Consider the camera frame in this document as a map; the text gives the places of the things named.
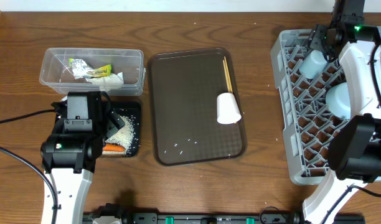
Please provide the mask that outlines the light blue cup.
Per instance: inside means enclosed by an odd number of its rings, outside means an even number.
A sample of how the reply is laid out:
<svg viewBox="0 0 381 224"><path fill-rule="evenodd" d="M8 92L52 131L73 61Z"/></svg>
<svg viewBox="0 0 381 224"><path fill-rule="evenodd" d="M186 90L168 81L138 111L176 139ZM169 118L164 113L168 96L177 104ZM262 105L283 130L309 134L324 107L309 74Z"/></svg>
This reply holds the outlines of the light blue cup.
<svg viewBox="0 0 381 224"><path fill-rule="evenodd" d="M324 70L326 65L327 60L325 59L323 53L318 50L313 50L303 60L299 71L305 76L305 78L313 80Z"/></svg>

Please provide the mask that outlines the white napkin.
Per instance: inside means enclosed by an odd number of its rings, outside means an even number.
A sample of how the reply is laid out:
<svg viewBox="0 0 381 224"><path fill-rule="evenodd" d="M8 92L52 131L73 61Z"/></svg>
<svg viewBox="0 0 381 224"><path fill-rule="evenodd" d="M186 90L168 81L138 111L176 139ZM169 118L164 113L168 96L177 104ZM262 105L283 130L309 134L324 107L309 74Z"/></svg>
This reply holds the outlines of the white napkin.
<svg viewBox="0 0 381 224"><path fill-rule="evenodd" d="M101 91L110 91L121 88L124 84L123 73L112 73L110 76L101 78L87 78L87 82L99 86Z"/></svg>

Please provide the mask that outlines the foil snack wrapper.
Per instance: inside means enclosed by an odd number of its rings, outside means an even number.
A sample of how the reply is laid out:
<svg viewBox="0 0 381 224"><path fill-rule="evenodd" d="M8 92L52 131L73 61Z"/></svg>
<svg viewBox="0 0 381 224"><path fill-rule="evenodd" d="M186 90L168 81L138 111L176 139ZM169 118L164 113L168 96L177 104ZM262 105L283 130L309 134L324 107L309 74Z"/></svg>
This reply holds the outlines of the foil snack wrapper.
<svg viewBox="0 0 381 224"><path fill-rule="evenodd" d="M86 72L92 68L84 60L70 58L68 60L68 65L72 69L72 73L75 79L89 78Z"/></svg>

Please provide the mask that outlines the orange carrot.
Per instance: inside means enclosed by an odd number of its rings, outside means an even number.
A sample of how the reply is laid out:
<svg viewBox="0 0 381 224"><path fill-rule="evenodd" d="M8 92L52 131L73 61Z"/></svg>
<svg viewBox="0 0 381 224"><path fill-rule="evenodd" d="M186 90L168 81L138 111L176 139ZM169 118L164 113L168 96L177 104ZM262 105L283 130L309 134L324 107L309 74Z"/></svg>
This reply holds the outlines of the orange carrot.
<svg viewBox="0 0 381 224"><path fill-rule="evenodd" d="M115 144L106 144L103 148L104 152L125 152L125 148Z"/></svg>

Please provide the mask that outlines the light blue small bowl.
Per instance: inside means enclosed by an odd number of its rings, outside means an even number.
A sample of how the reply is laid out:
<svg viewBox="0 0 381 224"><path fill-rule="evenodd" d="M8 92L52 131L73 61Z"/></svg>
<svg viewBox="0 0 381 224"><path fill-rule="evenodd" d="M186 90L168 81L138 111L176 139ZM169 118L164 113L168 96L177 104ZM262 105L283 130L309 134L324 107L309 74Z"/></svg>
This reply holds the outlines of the light blue small bowl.
<svg viewBox="0 0 381 224"><path fill-rule="evenodd" d="M340 119L350 119L350 98L347 83L340 83L326 93L329 111Z"/></svg>

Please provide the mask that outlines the pink cup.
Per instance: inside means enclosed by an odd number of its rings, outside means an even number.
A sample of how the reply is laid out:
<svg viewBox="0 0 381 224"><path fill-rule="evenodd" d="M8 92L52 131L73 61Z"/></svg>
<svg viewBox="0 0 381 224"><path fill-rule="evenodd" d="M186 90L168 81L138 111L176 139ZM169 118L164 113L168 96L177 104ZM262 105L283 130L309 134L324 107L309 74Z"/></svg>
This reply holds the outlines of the pink cup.
<svg viewBox="0 0 381 224"><path fill-rule="evenodd" d="M217 122L233 124L242 118L233 93L222 93L217 97Z"/></svg>

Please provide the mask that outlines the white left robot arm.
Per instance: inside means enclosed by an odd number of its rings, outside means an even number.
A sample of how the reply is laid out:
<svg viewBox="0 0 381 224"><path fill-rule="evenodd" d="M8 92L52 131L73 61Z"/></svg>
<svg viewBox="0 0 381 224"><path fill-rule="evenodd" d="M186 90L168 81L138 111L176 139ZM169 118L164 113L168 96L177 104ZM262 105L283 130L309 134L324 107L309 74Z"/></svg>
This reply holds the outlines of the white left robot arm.
<svg viewBox="0 0 381 224"><path fill-rule="evenodd" d="M125 122L104 91L70 92L52 106L54 127L40 149L47 178L42 223L81 223L96 160Z"/></svg>

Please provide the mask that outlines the grey dishwasher rack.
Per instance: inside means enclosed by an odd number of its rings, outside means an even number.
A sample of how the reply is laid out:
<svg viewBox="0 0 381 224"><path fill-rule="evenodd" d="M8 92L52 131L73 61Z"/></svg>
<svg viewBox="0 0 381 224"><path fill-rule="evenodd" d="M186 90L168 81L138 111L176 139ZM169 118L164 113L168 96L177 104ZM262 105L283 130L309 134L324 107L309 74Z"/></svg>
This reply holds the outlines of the grey dishwasher rack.
<svg viewBox="0 0 381 224"><path fill-rule="evenodd" d="M346 82L338 60L327 61L313 80L299 71L312 52L307 46L311 31L284 30L271 50L285 122L283 139L289 176L297 185L316 185L322 181L329 170L329 144L350 120L334 116L326 104L327 91Z"/></svg>

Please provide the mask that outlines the clear plastic bin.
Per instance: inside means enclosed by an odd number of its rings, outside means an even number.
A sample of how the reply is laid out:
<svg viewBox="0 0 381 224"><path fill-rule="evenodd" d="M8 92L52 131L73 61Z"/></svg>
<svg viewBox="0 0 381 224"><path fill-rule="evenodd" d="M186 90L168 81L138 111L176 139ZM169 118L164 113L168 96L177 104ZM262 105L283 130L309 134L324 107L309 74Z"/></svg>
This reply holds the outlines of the clear plastic bin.
<svg viewBox="0 0 381 224"><path fill-rule="evenodd" d="M39 81L59 94L105 91L110 96L143 94L144 55L136 49L49 48Z"/></svg>

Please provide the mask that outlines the yellow green wrapper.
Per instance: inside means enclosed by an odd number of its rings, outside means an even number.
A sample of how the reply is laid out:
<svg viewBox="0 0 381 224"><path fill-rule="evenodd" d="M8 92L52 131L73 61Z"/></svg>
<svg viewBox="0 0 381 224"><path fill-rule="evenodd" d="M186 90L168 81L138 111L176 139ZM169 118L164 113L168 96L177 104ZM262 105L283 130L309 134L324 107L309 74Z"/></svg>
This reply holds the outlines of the yellow green wrapper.
<svg viewBox="0 0 381 224"><path fill-rule="evenodd" d="M111 75L111 64L102 66L100 68L91 69L86 72L87 76L89 78L101 78L101 77L108 77Z"/></svg>

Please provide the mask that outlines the brown serving tray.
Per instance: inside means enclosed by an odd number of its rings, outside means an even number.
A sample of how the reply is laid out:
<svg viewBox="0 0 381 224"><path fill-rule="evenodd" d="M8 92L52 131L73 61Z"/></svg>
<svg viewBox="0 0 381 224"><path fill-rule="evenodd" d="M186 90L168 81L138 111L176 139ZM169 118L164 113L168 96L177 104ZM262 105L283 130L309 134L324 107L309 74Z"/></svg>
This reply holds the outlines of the brown serving tray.
<svg viewBox="0 0 381 224"><path fill-rule="evenodd" d="M242 120L217 122L217 97L236 83L228 50L216 47L161 53L147 74L155 159L163 166L240 157L247 149Z"/></svg>

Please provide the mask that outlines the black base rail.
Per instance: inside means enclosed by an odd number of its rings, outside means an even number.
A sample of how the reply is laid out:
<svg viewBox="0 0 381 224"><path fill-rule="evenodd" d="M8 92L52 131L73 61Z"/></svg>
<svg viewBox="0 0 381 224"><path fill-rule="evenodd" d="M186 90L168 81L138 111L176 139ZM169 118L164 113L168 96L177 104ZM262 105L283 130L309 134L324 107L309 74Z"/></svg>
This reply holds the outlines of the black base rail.
<svg viewBox="0 0 381 224"><path fill-rule="evenodd" d="M159 213L157 210L128 210L108 203L93 213L83 215L83 224L121 223L121 224L308 224L302 213L282 212L268 207L258 214L228 213Z"/></svg>

